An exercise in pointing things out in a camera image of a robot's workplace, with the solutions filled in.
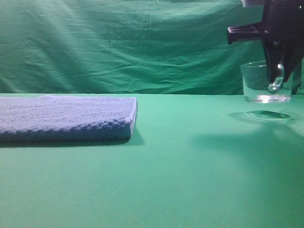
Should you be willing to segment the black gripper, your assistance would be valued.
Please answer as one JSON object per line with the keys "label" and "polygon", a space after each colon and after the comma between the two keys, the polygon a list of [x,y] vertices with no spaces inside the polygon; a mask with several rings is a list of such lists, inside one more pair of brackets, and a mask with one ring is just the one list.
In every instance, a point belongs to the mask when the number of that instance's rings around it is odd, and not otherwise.
{"label": "black gripper", "polygon": [[[284,83],[292,79],[292,94],[301,85],[304,57],[304,2],[302,0],[243,0],[243,7],[263,6],[260,22],[228,27],[227,40],[234,42],[259,40],[263,46],[267,79],[274,83],[282,76]],[[283,58],[283,49],[287,49]]]}

